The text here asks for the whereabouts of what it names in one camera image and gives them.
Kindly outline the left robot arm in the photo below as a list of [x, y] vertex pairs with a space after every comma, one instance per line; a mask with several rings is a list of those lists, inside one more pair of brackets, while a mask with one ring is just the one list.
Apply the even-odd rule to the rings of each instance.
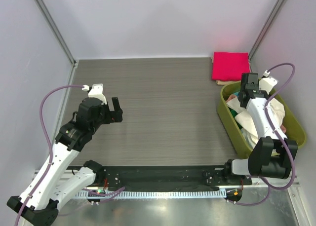
[[72, 119], [61, 126], [55, 142], [50, 146], [49, 156], [42, 168], [19, 196], [9, 198], [7, 205], [33, 226], [50, 226], [60, 209], [77, 192], [93, 185], [100, 186], [106, 178], [105, 168], [87, 161], [63, 185], [57, 186], [64, 171], [78, 156], [83, 147], [92, 140], [101, 125], [122, 122], [123, 111], [117, 97], [112, 98], [114, 110], [98, 98], [85, 98]]

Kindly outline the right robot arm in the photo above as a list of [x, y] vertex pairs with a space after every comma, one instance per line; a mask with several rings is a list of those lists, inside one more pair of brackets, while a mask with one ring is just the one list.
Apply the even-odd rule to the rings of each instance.
[[230, 168], [223, 171], [223, 180], [235, 184], [241, 175], [287, 179], [294, 177], [294, 159], [298, 150], [297, 143], [290, 140], [276, 127], [270, 101], [272, 98], [259, 88], [257, 73], [241, 75], [238, 100], [242, 108], [249, 112], [258, 142], [247, 159], [230, 161]]

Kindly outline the cream white t shirt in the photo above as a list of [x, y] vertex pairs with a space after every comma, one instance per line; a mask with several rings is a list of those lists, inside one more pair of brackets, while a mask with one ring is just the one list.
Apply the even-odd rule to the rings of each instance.
[[[238, 115], [235, 117], [235, 121], [249, 146], [254, 149], [255, 145], [258, 142], [257, 131], [249, 112], [245, 108], [240, 107], [240, 102], [237, 98], [237, 94], [238, 93], [231, 94], [226, 100], [226, 104], [229, 108], [238, 112]], [[277, 121], [279, 127], [281, 127], [283, 125], [283, 119], [285, 117], [284, 106], [275, 98], [270, 101], [270, 105], [273, 116]]]

